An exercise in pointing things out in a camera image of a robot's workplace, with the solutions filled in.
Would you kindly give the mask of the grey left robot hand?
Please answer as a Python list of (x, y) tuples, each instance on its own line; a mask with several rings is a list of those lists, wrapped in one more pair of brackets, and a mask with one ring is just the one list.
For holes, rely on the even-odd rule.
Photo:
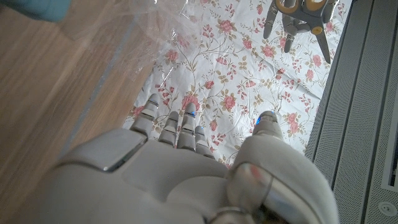
[(284, 52), (290, 51), (297, 34), (311, 32), (317, 38), (325, 60), (329, 62), (330, 53), (324, 25), (331, 20), (336, 4), (335, 0), (272, 1), (264, 23), (263, 38), (270, 36), (276, 15), (281, 13), (282, 25), (287, 33)]

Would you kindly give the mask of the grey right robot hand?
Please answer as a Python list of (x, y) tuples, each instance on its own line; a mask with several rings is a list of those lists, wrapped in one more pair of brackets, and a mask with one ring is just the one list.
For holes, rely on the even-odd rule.
[(338, 223), (328, 181), (263, 112), (231, 167), (215, 160), (195, 105), (150, 132), (151, 95), (130, 129), (114, 129), (51, 168), (10, 223)]

